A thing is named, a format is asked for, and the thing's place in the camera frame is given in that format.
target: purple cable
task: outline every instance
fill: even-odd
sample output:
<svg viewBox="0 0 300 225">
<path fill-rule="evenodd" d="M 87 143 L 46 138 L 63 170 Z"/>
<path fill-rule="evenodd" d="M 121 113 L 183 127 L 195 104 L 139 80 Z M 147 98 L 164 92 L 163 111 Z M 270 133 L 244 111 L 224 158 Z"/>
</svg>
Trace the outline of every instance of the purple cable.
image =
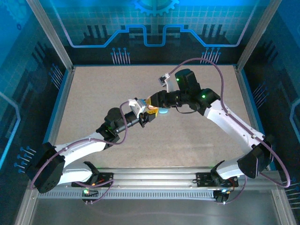
<svg viewBox="0 0 300 225">
<path fill-rule="evenodd" d="M 237 200 L 240 197 L 240 195 L 243 193 L 243 191 L 244 191 L 244 189 L 246 187 L 247 179 L 248 179 L 247 176 L 245 176 L 245 183 L 244 183 L 244 186 L 243 186 L 242 190 L 232 200 L 226 202 L 225 204 L 218 203 L 218 205 L 227 205 L 227 204 L 232 203 L 233 201 Z"/>
<path fill-rule="evenodd" d="M 98 199 L 96 199 L 94 201 L 90 201 L 90 202 L 86 201 L 85 202 L 85 204 L 91 204 L 92 205 L 92 204 L 100 201 L 102 198 L 104 198 L 104 196 L 107 194 L 107 192 L 109 192 L 109 190 L 112 188 L 112 186 L 114 184 L 114 180 L 108 180 L 106 182 L 103 182 L 101 184 L 97 184 L 97 185 L 94 185 L 94 186 L 92 186 L 92 185 L 85 185 L 85 184 L 82 184 L 81 182 L 75 182 L 75 183 L 78 184 L 78 185 L 81 185 L 81 186 L 83 186 L 85 188 L 97 188 L 97 187 L 103 186 L 105 184 L 111 183 L 111 185 L 109 186 L 109 188 L 103 193 L 103 195 L 100 198 L 98 198 Z"/>
<path fill-rule="evenodd" d="M 177 70 L 179 67 L 181 67 L 183 64 L 187 63 L 187 62 L 190 62 L 190 61 L 195 61 L 195 60 L 204 60 L 210 64 L 212 64 L 216 69 L 217 71 L 219 72 L 220 74 L 220 77 L 221 77 L 221 105 L 223 107 L 223 110 L 225 111 L 225 113 L 231 118 L 233 119 L 237 124 L 239 124 L 244 130 L 246 130 L 251 136 L 254 135 L 254 133 L 249 130 L 246 126 L 244 126 L 241 122 L 239 122 L 234 116 L 232 116 L 230 113 L 228 113 L 228 110 L 226 109 L 225 107 L 225 104 L 224 104 L 224 101 L 223 101 L 223 93 L 224 93 L 224 77 L 223 77 L 223 74 L 221 72 L 221 70 L 219 69 L 219 67 L 213 63 L 212 61 L 210 60 L 207 60 L 207 59 L 204 59 L 204 58 L 192 58 L 192 59 L 189 59 L 189 60 L 185 60 L 184 62 L 180 63 L 177 67 L 175 67 L 170 73 L 169 75 L 171 75 L 175 70 Z M 285 177 L 286 177 L 286 185 L 283 185 L 279 182 L 277 182 L 276 180 L 272 179 L 271 177 L 261 173 L 261 175 L 265 178 L 267 178 L 268 180 L 271 180 L 272 182 L 274 182 L 275 184 L 283 187 L 283 188 L 288 188 L 291 184 L 291 179 L 290 179 L 290 175 L 284 165 L 284 163 L 281 161 L 281 159 L 279 158 L 279 156 L 274 152 L 274 150 L 272 148 L 270 148 L 270 146 L 268 146 L 264 141 L 262 141 L 261 139 L 259 139 L 258 137 L 255 138 L 256 140 L 258 140 L 264 147 L 266 147 L 270 153 L 275 157 L 275 159 L 278 161 L 278 163 L 280 164 L 281 168 L 283 169 L 284 173 L 285 173 Z"/>
<path fill-rule="evenodd" d="M 90 142 L 90 141 L 104 142 L 104 143 L 106 143 L 106 144 L 111 144 L 111 145 L 120 145 L 120 144 L 123 144 L 123 143 L 125 142 L 125 140 L 126 140 L 126 136 L 127 136 L 127 132 L 128 132 L 128 126 L 127 126 L 127 122 L 126 122 L 125 115 L 124 115 L 124 113 L 123 113 L 123 111 L 122 111 L 122 107 L 123 107 L 125 104 L 127 104 L 127 103 L 128 103 L 128 101 L 126 101 L 126 102 L 124 102 L 124 103 L 122 103 L 122 104 L 120 105 L 120 112 L 121 112 L 121 116 L 122 116 L 122 119 L 123 119 L 124 125 L 125 125 L 125 134 L 124 134 L 124 138 L 123 138 L 123 140 L 122 140 L 121 142 L 113 143 L 113 142 L 108 142 L 108 141 L 100 140 L 100 139 L 96 139 L 96 138 L 86 138 L 86 139 L 82 139 L 82 140 L 79 140 L 79 141 L 76 141 L 76 142 L 73 142 L 73 143 L 69 144 L 67 147 L 65 147 L 65 148 L 63 148 L 62 150 L 56 152 L 53 156 L 50 157 L 50 159 L 48 159 L 48 160 L 44 163 L 44 165 L 42 165 L 42 167 L 38 170 L 37 174 L 36 174 L 36 175 L 34 176 L 34 178 L 32 179 L 31 184 L 30 184 L 30 189 L 31 189 L 31 190 L 34 189 L 33 185 L 34 185 L 34 183 L 36 182 L 37 178 L 39 177 L 39 175 L 41 174 L 41 172 L 45 169 L 45 167 L 46 167 L 46 166 L 47 166 L 47 165 L 48 165 L 55 157 L 57 157 L 59 154 L 61 154 L 62 152 L 66 151 L 68 148 L 73 147 L 73 146 L 76 145 L 76 144 L 79 144 L 79 143 L 82 143 L 82 142 L 86 142 L 86 141 L 89 141 L 89 142 Z"/>
</svg>

